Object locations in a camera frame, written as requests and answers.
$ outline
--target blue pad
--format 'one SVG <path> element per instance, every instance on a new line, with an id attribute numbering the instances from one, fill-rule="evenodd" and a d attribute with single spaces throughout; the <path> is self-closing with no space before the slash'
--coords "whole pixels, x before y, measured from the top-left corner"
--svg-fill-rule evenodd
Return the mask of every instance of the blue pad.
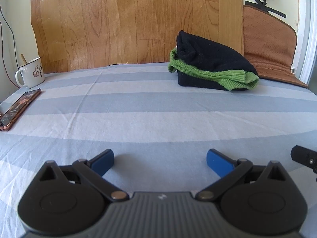
<path id="1" fill-rule="evenodd" d="M 115 163 L 115 155 L 112 150 L 107 149 L 90 160 L 90 168 L 103 176 Z"/>
<path id="2" fill-rule="evenodd" d="M 221 178 L 230 173 L 235 167 L 234 160 L 222 155 L 215 149 L 210 149 L 207 152 L 206 159 L 207 165 Z"/>

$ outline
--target white mug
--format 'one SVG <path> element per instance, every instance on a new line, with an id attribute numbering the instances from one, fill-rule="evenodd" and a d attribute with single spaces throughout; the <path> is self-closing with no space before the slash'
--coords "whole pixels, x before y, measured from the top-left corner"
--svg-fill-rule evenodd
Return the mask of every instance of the white mug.
<path id="1" fill-rule="evenodd" d="M 19 82 L 18 73 L 21 73 L 24 85 Z M 15 73 L 15 80 L 20 87 L 26 88 L 33 88 L 41 84 L 45 80 L 41 58 L 36 58 L 21 66 L 20 70 Z"/>

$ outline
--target phone case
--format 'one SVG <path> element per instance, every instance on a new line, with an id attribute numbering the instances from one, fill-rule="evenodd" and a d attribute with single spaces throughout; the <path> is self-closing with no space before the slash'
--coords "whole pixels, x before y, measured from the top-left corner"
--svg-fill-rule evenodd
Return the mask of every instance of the phone case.
<path id="1" fill-rule="evenodd" d="M 10 123 L 9 124 L 7 124 L 6 126 L 1 126 L 0 127 L 0 131 L 9 131 L 10 129 L 11 129 L 11 127 L 13 126 L 13 124 L 15 123 L 15 121 L 20 117 L 20 115 L 24 112 L 24 110 L 28 107 L 28 105 L 34 100 L 34 99 L 36 99 L 36 97 L 38 97 L 39 96 L 39 94 L 41 94 L 42 93 L 42 90 L 39 88 L 38 90 L 37 90 L 37 92 L 32 96 L 32 97 L 30 97 L 30 99 L 28 100 L 28 102 L 18 111 L 18 113 L 14 116 L 14 118 L 10 121 Z"/>

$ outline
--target cream wall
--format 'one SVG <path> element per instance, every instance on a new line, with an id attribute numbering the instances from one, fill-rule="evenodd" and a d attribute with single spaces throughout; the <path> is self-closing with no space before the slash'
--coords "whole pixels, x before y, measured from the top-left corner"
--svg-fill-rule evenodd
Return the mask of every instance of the cream wall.
<path id="1" fill-rule="evenodd" d="M 0 3 L 1 6 L 3 6 L 4 14 L 15 33 L 19 65 L 22 64 L 20 54 L 24 54 L 26 60 L 38 57 L 36 41 L 30 20 L 30 0 L 0 0 Z M 285 13 L 287 15 L 286 19 L 278 17 L 297 31 L 298 0 L 267 0 L 267 6 Z M 16 71 L 13 41 L 8 29 L 5 28 L 4 31 L 6 32 L 5 38 L 7 39 L 8 44 L 6 49 L 10 51 L 10 53 L 6 52 L 5 55 L 7 60 L 6 64 L 10 68 L 9 71 L 12 74 Z M 14 92 L 15 88 L 11 86 L 12 84 L 9 84 L 9 82 L 6 81 L 6 77 L 4 77 L 3 66 L 0 62 L 0 101 L 8 94 Z"/>

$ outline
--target white door frame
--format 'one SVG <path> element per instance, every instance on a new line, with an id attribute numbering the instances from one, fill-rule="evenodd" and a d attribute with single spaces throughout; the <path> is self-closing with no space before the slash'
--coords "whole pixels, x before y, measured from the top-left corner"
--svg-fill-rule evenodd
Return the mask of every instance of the white door frame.
<path id="1" fill-rule="evenodd" d="M 299 0 L 295 76 L 308 84 L 317 54 L 317 0 Z"/>

